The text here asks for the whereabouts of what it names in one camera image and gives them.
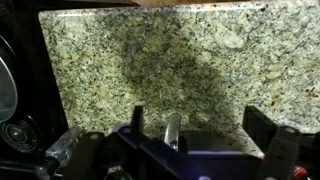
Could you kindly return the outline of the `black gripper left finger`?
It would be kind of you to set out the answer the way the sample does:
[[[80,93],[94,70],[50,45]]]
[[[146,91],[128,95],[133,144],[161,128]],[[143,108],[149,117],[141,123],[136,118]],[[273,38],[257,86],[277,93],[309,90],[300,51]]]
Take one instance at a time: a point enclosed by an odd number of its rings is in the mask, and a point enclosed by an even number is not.
[[[132,128],[139,132],[143,132],[144,129],[143,112],[144,108],[142,106],[135,106],[131,119]]]

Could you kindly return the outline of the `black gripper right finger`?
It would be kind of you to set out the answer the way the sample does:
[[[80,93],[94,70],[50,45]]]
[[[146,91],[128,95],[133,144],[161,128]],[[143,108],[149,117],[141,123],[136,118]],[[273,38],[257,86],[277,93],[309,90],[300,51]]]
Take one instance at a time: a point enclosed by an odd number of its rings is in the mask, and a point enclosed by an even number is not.
[[[278,126],[255,106],[246,106],[242,128],[261,152],[265,154]]]

